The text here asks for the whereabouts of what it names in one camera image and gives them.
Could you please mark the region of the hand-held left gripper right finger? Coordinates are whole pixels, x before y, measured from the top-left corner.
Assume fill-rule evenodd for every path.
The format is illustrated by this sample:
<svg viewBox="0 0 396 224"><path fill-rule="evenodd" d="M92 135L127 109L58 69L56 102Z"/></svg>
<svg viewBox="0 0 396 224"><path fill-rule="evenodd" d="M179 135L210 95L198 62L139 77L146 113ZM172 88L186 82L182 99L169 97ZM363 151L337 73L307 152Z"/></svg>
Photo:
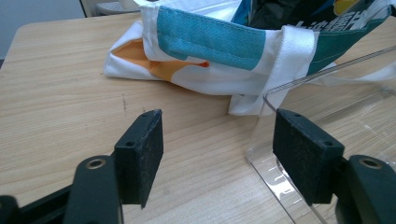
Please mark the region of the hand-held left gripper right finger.
<svg viewBox="0 0 396 224"><path fill-rule="evenodd" d="M276 111L273 153L308 205L332 200L332 168L344 145L296 112Z"/></svg>

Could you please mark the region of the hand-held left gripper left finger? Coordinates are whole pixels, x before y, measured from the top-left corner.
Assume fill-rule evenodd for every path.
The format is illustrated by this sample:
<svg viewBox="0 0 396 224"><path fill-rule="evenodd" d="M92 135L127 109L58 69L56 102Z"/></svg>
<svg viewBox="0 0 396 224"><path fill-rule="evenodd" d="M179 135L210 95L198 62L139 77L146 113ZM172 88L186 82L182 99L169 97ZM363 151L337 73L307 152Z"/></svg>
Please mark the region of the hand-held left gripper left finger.
<svg viewBox="0 0 396 224"><path fill-rule="evenodd" d="M141 114L114 146L113 158L123 204L145 208L163 157L163 112Z"/></svg>

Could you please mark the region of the clear plastic box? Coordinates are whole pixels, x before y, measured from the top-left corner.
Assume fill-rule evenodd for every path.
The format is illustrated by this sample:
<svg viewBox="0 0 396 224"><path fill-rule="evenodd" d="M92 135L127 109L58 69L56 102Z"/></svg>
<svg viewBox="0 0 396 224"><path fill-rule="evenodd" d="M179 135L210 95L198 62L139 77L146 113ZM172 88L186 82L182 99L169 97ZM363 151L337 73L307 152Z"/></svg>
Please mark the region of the clear plastic box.
<svg viewBox="0 0 396 224"><path fill-rule="evenodd" d="M273 153L278 109L344 145L330 203L308 205ZM396 46L265 93L247 160L267 190L261 224L396 224Z"/></svg>

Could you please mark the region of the white teal orange tote bag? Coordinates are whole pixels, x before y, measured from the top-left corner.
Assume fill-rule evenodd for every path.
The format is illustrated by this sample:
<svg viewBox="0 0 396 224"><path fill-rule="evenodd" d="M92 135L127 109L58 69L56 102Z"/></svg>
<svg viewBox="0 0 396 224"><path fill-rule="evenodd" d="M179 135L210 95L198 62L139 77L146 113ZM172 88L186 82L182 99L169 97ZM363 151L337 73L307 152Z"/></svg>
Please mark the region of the white teal orange tote bag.
<svg viewBox="0 0 396 224"><path fill-rule="evenodd" d="M229 112L257 115L264 94L315 74L365 35L396 17L396 0L361 0L374 17L361 29L315 32L248 25L251 0L135 0L141 18L111 47L108 77L166 80L211 95L228 95Z"/></svg>

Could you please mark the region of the dark printed snack packet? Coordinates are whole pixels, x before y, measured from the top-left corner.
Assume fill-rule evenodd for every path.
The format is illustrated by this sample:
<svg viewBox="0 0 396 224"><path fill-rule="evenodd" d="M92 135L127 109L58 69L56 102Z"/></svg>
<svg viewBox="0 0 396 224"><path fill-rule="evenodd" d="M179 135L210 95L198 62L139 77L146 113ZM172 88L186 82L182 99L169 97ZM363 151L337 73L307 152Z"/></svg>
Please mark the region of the dark printed snack packet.
<svg viewBox="0 0 396 224"><path fill-rule="evenodd" d="M363 28L373 17L374 14L368 10L349 11L341 15L325 10L297 20L294 26L315 32L351 31Z"/></svg>

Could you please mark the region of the black plastic bag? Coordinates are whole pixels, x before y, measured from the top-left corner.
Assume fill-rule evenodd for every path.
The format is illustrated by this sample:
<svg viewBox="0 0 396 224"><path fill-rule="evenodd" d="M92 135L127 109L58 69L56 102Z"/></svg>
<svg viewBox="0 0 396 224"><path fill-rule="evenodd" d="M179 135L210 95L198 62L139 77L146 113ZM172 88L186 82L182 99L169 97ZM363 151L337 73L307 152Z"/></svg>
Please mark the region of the black plastic bag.
<svg viewBox="0 0 396 224"><path fill-rule="evenodd" d="M314 22L331 21L335 0L251 0L248 25L277 30L283 25L307 27Z"/></svg>

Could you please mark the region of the grey round stand base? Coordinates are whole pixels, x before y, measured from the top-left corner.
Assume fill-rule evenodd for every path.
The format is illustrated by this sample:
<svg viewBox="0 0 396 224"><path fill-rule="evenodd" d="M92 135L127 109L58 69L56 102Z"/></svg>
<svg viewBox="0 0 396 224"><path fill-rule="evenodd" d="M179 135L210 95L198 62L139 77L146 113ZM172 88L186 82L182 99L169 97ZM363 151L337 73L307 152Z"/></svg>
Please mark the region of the grey round stand base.
<svg viewBox="0 0 396 224"><path fill-rule="evenodd" d="M139 6L134 0L113 0L97 3L95 9L100 15L118 15L138 12Z"/></svg>

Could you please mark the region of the yellow packet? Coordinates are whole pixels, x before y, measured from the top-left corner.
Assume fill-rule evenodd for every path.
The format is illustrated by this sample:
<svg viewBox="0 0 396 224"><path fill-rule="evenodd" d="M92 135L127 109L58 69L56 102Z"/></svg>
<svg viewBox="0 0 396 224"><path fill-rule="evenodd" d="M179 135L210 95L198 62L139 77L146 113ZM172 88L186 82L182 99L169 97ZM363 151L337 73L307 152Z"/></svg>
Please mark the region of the yellow packet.
<svg viewBox="0 0 396 224"><path fill-rule="evenodd" d="M336 16L342 16L348 12L354 11L360 1L361 0L334 0L332 11Z"/></svg>

